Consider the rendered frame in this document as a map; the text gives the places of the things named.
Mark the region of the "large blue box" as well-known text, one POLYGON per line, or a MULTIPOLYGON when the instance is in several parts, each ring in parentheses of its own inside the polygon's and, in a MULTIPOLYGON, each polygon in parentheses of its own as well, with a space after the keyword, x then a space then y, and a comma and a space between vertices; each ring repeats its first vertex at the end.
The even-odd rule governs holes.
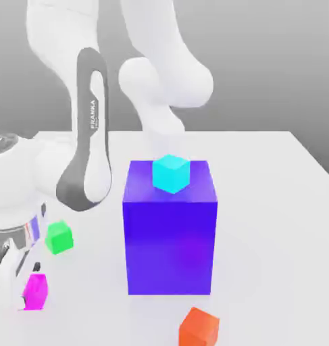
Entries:
POLYGON ((191 183, 176 194, 153 186, 152 165, 130 162, 124 188, 128 292, 208 295, 218 215, 209 164, 191 162, 191 183))

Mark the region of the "small green cube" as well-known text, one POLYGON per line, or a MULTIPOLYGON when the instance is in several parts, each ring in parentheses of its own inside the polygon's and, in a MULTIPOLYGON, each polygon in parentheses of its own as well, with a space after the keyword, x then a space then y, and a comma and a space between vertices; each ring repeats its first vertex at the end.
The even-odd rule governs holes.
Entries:
POLYGON ((72 230, 64 220, 54 222, 48 226, 45 244, 53 255, 73 248, 72 230))

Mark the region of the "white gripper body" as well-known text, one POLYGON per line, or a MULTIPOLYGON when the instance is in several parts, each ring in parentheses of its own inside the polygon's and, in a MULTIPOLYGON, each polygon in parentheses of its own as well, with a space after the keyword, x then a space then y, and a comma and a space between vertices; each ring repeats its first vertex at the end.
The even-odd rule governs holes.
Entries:
POLYGON ((14 242, 9 243, 9 249, 0 263, 0 295, 6 295, 14 290, 17 279, 22 280, 32 271, 34 264, 40 259, 34 253, 34 247, 25 251, 17 249, 14 242))

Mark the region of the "small orange cube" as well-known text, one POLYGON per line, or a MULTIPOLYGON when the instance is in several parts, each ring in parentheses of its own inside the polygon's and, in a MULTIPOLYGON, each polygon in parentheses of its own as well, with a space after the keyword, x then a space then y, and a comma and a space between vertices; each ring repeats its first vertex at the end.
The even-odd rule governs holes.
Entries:
POLYGON ((216 346, 220 319, 192 307, 179 328, 178 346, 216 346))

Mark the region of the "small cyan cube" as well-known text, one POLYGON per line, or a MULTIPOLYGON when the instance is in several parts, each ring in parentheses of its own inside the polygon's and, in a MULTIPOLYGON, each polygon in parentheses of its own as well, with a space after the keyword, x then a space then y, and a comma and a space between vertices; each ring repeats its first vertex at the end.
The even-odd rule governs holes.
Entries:
POLYGON ((174 155, 165 155, 152 163, 152 183, 155 188, 176 194, 190 184, 191 162, 174 155))

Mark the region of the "small magenta cube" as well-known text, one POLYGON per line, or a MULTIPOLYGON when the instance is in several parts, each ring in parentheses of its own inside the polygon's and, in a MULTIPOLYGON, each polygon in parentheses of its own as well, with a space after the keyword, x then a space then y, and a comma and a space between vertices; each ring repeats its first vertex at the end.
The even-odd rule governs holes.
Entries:
POLYGON ((43 273, 32 273, 22 293, 25 302, 24 310, 43 309, 48 291, 46 275, 43 273))

